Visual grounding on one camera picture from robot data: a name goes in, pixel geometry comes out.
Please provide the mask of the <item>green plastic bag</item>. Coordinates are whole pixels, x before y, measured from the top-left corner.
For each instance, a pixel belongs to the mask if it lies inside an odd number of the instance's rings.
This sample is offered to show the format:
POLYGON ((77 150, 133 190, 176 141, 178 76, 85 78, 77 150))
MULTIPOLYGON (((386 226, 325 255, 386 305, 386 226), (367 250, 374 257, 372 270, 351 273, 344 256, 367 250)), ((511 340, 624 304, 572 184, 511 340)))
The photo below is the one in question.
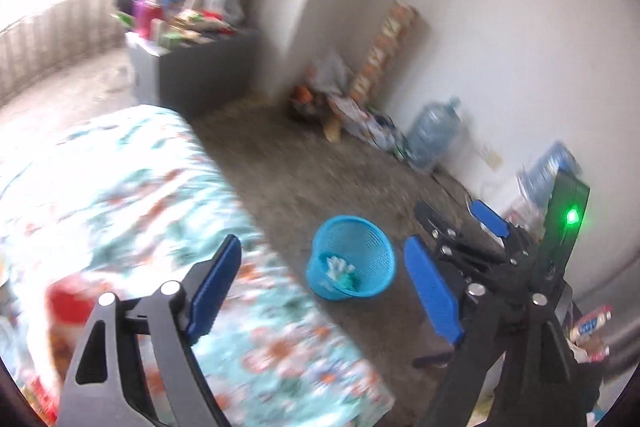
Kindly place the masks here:
POLYGON ((337 275, 335 284, 344 293, 354 293, 359 289, 359 279, 355 272, 342 272, 337 275))

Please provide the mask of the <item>white sock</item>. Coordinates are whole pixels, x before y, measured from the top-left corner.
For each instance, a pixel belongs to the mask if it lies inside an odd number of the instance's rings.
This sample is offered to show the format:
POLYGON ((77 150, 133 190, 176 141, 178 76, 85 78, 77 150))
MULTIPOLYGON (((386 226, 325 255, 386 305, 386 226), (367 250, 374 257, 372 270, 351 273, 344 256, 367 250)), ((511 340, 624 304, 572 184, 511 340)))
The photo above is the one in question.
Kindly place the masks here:
POLYGON ((326 258, 326 274, 334 281, 350 280, 355 274, 355 267, 338 256, 326 258))

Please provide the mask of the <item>blue plastic waste basket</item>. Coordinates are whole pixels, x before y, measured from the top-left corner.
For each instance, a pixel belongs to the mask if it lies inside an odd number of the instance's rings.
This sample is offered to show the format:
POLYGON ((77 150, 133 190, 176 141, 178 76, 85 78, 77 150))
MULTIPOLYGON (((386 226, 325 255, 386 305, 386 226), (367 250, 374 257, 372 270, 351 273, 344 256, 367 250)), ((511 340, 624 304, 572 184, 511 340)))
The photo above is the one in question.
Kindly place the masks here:
POLYGON ((340 301, 381 294, 396 274, 394 248, 374 223, 356 216, 336 216, 324 222, 311 243, 306 282, 319 297, 340 301), (355 267, 359 289, 340 291, 326 274, 326 258, 338 256, 355 267))

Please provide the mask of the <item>large water jug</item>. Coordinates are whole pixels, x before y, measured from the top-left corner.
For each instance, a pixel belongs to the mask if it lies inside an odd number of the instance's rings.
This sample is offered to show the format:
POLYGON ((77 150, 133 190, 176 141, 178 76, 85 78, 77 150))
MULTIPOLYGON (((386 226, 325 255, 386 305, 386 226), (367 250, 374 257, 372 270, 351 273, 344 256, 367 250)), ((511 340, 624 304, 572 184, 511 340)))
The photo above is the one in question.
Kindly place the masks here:
POLYGON ((462 129, 460 105, 460 98, 453 96, 421 109, 406 138, 408 163, 413 169, 431 170, 448 152, 462 129))

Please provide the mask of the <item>floral blue bed quilt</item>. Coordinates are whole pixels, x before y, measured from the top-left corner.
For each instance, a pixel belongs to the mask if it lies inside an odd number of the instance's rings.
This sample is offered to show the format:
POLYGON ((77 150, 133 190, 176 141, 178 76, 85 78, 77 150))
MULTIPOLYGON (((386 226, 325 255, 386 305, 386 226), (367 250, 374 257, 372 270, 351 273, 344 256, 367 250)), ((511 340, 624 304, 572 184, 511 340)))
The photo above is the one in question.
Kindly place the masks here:
POLYGON ((222 413, 235 426, 377 424, 394 399, 376 368, 297 283, 186 121, 149 105, 92 118, 2 173, 1 358, 38 416, 24 313, 37 282, 104 272, 111 293, 143 297, 229 234, 239 273, 194 346, 222 413))

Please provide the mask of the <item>red white snack bag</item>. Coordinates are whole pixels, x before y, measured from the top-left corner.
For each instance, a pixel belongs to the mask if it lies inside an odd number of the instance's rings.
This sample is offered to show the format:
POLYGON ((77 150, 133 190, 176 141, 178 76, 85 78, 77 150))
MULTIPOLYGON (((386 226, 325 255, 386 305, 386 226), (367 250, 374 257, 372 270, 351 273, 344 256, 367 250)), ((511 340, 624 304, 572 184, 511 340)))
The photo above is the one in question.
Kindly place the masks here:
POLYGON ((79 272, 50 283, 37 282, 25 305, 26 343, 34 362, 32 393, 40 417, 52 426, 74 350, 90 314, 105 291, 117 293, 104 272, 79 272))

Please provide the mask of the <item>patterned cardboard box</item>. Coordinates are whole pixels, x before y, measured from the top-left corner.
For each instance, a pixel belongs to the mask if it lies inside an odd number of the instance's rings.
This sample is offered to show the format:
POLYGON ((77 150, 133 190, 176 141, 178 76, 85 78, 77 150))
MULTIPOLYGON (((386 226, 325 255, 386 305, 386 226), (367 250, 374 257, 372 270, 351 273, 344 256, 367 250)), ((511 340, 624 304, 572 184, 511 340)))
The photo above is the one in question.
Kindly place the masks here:
POLYGON ((359 106, 365 106, 374 98, 387 66, 401 49, 417 19, 416 8, 398 0, 387 11, 349 91, 349 96, 359 106))

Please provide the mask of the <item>grey cluttered side cabinet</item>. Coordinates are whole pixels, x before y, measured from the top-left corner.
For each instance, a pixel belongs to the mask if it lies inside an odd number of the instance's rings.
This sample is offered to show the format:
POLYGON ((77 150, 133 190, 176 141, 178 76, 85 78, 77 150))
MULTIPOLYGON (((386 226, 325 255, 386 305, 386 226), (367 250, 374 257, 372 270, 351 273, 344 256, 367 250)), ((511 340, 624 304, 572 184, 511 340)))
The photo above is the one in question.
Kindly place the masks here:
POLYGON ((258 46, 258 31, 250 28, 171 50, 129 31, 134 97, 140 104, 169 108, 192 120, 247 95, 258 46))

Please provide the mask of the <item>metal window railing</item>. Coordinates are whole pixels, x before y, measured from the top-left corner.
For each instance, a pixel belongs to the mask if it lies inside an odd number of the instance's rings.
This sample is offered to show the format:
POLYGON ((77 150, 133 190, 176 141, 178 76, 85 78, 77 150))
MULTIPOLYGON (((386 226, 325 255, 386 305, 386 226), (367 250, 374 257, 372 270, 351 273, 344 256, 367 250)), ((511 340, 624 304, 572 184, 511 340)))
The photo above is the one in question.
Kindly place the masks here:
POLYGON ((115 0, 63 0, 1 31, 1 103, 52 72, 124 42, 115 0))

